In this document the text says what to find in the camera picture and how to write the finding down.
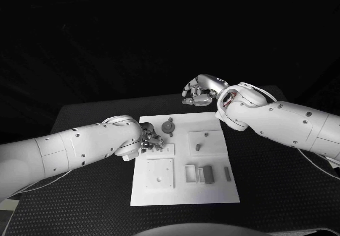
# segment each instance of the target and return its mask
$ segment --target white cable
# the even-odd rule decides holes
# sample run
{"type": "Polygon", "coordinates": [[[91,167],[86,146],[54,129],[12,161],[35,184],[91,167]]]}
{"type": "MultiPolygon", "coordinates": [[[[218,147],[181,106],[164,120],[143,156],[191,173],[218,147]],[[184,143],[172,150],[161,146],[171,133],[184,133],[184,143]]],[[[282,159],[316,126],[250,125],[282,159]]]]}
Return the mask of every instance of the white cable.
{"type": "Polygon", "coordinates": [[[316,154],[322,159],[325,159],[328,162],[331,162],[334,165],[336,165],[336,166],[340,166],[340,164],[335,162],[335,161],[332,161],[332,160],[329,160],[329,159],[326,159],[323,156],[321,156],[319,154],[316,154]]]}
{"type": "Polygon", "coordinates": [[[269,98],[270,98],[270,100],[273,101],[273,102],[276,102],[277,100],[274,99],[274,97],[263,90],[263,89],[260,89],[259,87],[256,87],[256,86],[253,86],[253,85],[250,85],[257,91],[260,91],[269,98]]]}
{"type": "Polygon", "coordinates": [[[332,178],[335,178],[336,180],[340,180],[338,177],[335,177],[334,175],[331,175],[326,171],[323,171],[315,164],[313,162],[308,159],[308,157],[302,154],[302,156],[305,157],[305,159],[308,160],[308,162],[315,166],[316,169],[319,169],[319,171],[322,171],[326,175],[329,175],[332,178]]]}
{"type": "Polygon", "coordinates": [[[25,190],[25,191],[19,191],[18,193],[25,193],[25,192],[34,191],[34,190],[37,190],[37,189],[45,187],[47,185],[50,185],[51,183],[54,183],[57,180],[60,180],[60,179],[66,176],[66,174],[67,174],[70,171],[67,171],[57,179],[54,179],[54,180],[53,180],[50,183],[47,183],[44,186],[41,186],[41,187],[38,187],[38,188],[34,188],[34,189],[30,189],[30,190],[25,190]]]}

